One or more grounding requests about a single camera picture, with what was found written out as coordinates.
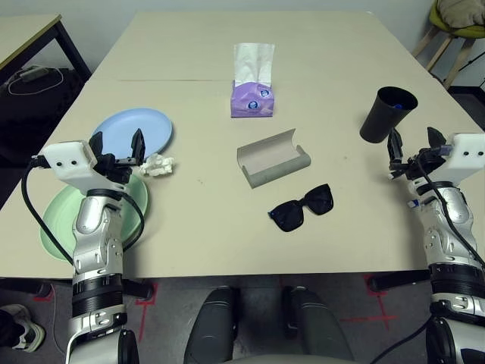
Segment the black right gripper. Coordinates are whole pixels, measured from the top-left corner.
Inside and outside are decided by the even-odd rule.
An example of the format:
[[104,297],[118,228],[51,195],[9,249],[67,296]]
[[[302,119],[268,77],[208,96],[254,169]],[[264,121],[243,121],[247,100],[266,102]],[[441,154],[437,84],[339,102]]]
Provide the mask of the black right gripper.
[[427,128],[427,138],[431,149],[421,149],[419,153],[403,162],[402,138],[393,128],[387,139],[387,151],[390,157],[389,179],[394,180],[405,175],[407,180],[415,180],[435,171],[445,163],[445,159],[438,154],[444,145],[444,136],[436,128]]

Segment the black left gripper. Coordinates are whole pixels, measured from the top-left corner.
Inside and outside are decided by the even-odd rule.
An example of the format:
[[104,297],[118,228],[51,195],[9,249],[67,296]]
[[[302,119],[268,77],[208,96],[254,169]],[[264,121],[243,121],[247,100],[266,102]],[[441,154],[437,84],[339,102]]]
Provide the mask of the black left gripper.
[[133,135],[131,149],[132,155],[128,158],[116,159],[111,153],[102,154],[102,132],[99,131],[89,139],[89,146],[97,158],[94,170],[112,182],[128,184],[132,174],[133,162],[143,162],[145,159],[146,145],[142,130],[138,128]]

